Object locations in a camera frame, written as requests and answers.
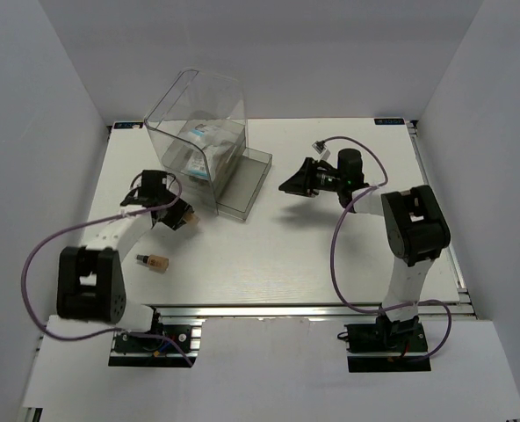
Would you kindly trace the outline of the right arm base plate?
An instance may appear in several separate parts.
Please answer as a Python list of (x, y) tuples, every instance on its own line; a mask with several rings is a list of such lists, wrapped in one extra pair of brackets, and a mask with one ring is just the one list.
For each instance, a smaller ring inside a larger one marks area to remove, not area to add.
[(347, 324), (336, 335), (347, 350), (351, 374), (430, 372), (428, 343), (423, 325), (415, 331), (384, 340), (375, 324)]

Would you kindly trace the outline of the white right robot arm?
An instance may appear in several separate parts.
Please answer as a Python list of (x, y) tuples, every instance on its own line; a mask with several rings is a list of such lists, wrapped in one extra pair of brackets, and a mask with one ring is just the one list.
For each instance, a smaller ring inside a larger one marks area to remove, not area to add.
[(380, 186), (365, 182), (361, 152), (342, 149), (336, 166), (306, 158), (278, 189), (308, 198), (321, 191), (335, 193), (343, 207), (338, 226), (348, 213), (383, 219), (394, 265), (385, 299), (376, 311), (375, 338), (388, 351), (398, 349), (416, 329), (426, 276), (451, 241), (451, 232), (431, 187), (421, 185), (386, 193)]

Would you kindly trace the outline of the foundation bottle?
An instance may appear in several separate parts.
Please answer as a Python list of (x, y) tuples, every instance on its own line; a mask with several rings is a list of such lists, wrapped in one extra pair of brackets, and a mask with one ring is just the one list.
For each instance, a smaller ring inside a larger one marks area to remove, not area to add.
[(186, 224), (197, 225), (199, 223), (199, 218), (195, 213), (186, 213), (184, 215), (184, 221)]
[(135, 259), (138, 264), (159, 273), (164, 273), (168, 269), (170, 264), (167, 258), (156, 255), (137, 254)]

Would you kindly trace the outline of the smoked acrylic drawer organizer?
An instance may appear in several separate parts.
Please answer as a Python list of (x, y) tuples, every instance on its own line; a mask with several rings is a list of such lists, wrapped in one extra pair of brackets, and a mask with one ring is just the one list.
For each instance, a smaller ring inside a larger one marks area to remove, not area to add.
[[(230, 148), (230, 158), (220, 167), (214, 181), (190, 176), (185, 166), (194, 151), (203, 152), (186, 132), (198, 124), (215, 125), (231, 133), (220, 145)], [(246, 220), (272, 165), (272, 155), (252, 149), (247, 140), (248, 127), (243, 120), (173, 120), (150, 132), (161, 165), (181, 182), (184, 192), (214, 213)]]

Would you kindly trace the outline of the white cotton pad pack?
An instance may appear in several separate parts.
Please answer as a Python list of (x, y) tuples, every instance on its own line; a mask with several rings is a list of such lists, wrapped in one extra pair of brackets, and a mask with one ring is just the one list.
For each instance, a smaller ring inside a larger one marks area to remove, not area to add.
[(220, 174), (220, 167), (230, 158), (231, 153), (231, 149), (225, 146), (209, 146), (203, 152), (194, 151), (185, 170), (195, 178), (214, 181)]
[(220, 145), (231, 139), (231, 133), (215, 125), (198, 124), (186, 132), (188, 139), (204, 149), (212, 145)]

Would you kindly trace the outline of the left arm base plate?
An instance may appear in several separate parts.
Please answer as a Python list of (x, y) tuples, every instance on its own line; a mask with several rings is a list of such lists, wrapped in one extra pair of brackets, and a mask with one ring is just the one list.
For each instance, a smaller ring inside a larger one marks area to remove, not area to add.
[(198, 357), (199, 327), (156, 311), (145, 335), (127, 331), (112, 338), (109, 367), (189, 368)]

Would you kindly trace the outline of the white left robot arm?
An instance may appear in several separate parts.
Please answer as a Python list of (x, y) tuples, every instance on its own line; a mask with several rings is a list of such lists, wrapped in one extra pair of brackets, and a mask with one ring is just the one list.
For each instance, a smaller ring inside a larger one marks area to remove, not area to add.
[(63, 319), (97, 322), (134, 331), (144, 350), (164, 341), (164, 329), (154, 321), (155, 310), (127, 298), (122, 262), (141, 237), (157, 224), (177, 230), (193, 208), (172, 192), (174, 174), (145, 170), (141, 183), (120, 202), (119, 213), (87, 243), (66, 247), (59, 257), (57, 315)]

